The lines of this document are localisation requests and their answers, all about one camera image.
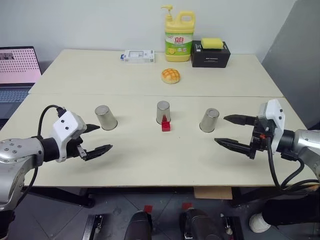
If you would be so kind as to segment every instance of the black cable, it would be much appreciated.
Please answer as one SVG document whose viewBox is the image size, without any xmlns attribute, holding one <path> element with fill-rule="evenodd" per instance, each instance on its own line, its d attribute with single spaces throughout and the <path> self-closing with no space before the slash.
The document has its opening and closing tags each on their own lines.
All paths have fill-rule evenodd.
<svg viewBox="0 0 320 240">
<path fill-rule="evenodd" d="M 304 187 L 304 186 L 302 186 L 303 184 L 306 184 L 306 183 L 319 183 L 319 181 L 316 180 L 316 179 L 315 180 L 308 179 L 308 180 L 299 181 L 299 182 L 297 182 L 297 183 L 293 184 L 292 186 L 289 186 L 289 187 L 287 187 L 285 189 L 281 188 L 281 186 L 279 184 L 279 181 L 277 179 L 276 171 L 275 171 L 275 165 L 274 165 L 274 159 L 273 159 L 273 153 L 272 153 L 272 148 L 271 148 L 271 138 L 270 137 L 267 137 L 266 143 L 267 143 L 269 168 L 270 168 L 270 172 L 271 172 L 271 177 L 273 179 L 273 182 L 274 182 L 276 188 L 280 192 L 282 192 L 283 194 L 286 194 L 286 195 L 306 195 L 306 194 L 314 194 L 314 193 L 316 193 L 315 191 L 294 192 L 294 191 L 297 191 L 297 190 L 301 189 L 302 187 Z"/>
<path fill-rule="evenodd" d="M 300 163 L 300 167 L 294 171 L 293 173 L 291 173 L 282 183 L 281 183 L 281 188 L 285 189 L 287 187 L 287 183 L 290 182 L 295 176 L 297 176 L 299 173 L 302 172 L 302 170 L 305 168 L 305 163 L 298 158 L 298 161 Z"/>
<path fill-rule="evenodd" d="M 40 115 L 40 119 L 39 119 L 39 124 L 38 124 L 38 131 L 37 131 L 37 136 L 38 136 L 38 137 L 41 137 L 41 128 L 42 128 L 42 122 L 43 122 L 43 120 L 44 120 L 44 116 L 45 116 L 46 112 L 47 112 L 49 109 L 51 109 L 51 108 L 56 108 L 57 110 L 60 109 L 60 107 L 57 106 L 57 105 L 49 105 L 49 106 L 47 106 L 47 107 L 42 111 L 42 113 L 41 113 L 41 115 Z M 30 181 L 30 184 L 29 184 L 29 186 L 26 188 L 26 190 L 23 192 L 23 194 L 22 194 L 22 196 L 20 197 L 20 199 L 18 200 L 16 206 L 18 206 L 18 205 L 22 202 L 22 200 L 26 197 L 26 195 L 28 194 L 28 192 L 30 191 L 30 189 L 32 188 L 32 186 L 34 185 L 35 180 L 36 180 L 36 177 L 37 177 L 37 174 L 38 174 L 38 167 L 36 166 L 36 167 L 34 168 L 34 172 L 33 172 L 33 176 L 32 176 L 32 179 L 31 179 L 31 181 Z"/>
</svg>

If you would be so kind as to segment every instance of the yellow sponge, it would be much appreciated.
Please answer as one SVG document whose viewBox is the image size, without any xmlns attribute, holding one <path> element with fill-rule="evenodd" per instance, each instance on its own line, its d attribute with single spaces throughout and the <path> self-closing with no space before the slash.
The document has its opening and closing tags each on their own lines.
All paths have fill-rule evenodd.
<svg viewBox="0 0 320 240">
<path fill-rule="evenodd" d="M 204 37 L 201 39 L 201 45 L 204 49 L 223 49 L 224 43 L 221 38 Z"/>
</svg>

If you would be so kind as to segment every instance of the white table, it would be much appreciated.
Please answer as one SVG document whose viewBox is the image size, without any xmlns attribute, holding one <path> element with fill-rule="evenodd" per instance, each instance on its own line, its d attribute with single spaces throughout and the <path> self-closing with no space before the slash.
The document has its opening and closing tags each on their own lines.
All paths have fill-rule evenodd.
<svg viewBox="0 0 320 240">
<path fill-rule="evenodd" d="M 231 138 L 249 144 L 252 126 L 223 120 L 230 114 L 256 116 L 261 103 L 270 97 L 178 97 L 103 94 L 31 94 L 0 131 L 0 139 L 28 138 L 37 133 L 39 116 L 50 104 L 65 106 L 88 124 L 99 124 L 94 110 L 108 105 L 118 120 L 111 131 L 102 129 L 83 134 L 83 147 L 112 144 L 105 155 L 85 162 L 70 158 L 63 163 L 44 163 L 35 186 L 114 187 L 114 186 L 273 186 L 267 152 L 257 152 L 254 160 L 218 145 L 214 138 Z M 162 132 L 156 122 L 156 105 L 166 100 L 171 107 L 171 132 Z M 279 98 L 286 115 L 285 128 L 304 125 L 284 98 Z M 214 132 L 199 129 L 205 110 L 220 112 Z M 56 111 L 44 118 L 42 135 L 49 136 Z M 274 164 L 279 181 L 295 169 L 296 162 L 277 154 Z M 32 172 L 26 176 L 26 183 Z M 305 167 L 294 181 L 313 179 Z"/>
<path fill-rule="evenodd" d="M 140 96 L 283 97 L 255 55 L 231 55 L 226 68 L 197 68 L 191 62 L 128 64 L 121 51 L 63 50 L 30 90 L 31 94 Z M 175 68 L 181 81 L 165 84 L 161 72 Z"/>
</svg>

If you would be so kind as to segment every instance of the laptop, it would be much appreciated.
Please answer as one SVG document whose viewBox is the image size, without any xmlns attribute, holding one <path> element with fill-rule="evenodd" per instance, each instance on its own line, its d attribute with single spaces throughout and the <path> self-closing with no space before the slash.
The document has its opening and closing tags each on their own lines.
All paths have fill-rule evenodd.
<svg viewBox="0 0 320 240">
<path fill-rule="evenodd" d="M 0 47 L 0 120 L 7 120 L 41 77 L 33 46 Z"/>
</svg>

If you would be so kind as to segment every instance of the laptop keyboard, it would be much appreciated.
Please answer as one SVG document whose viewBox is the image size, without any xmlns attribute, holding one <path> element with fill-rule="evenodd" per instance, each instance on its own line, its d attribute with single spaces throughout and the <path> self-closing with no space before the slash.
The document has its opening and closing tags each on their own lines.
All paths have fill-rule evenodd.
<svg viewBox="0 0 320 240">
<path fill-rule="evenodd" d="M 0 104 L 22 103 L 29 90 L 0 90 Z"/>
</svg>

